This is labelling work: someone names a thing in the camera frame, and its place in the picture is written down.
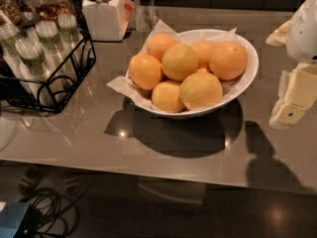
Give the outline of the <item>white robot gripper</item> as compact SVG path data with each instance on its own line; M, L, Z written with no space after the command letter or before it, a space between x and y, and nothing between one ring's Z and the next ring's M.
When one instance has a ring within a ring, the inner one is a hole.
M305 0L286 21L275 29L266 43L283 47L300 64L281 73L276 101L269 126L285 129L296 124L317 101L317 0Z

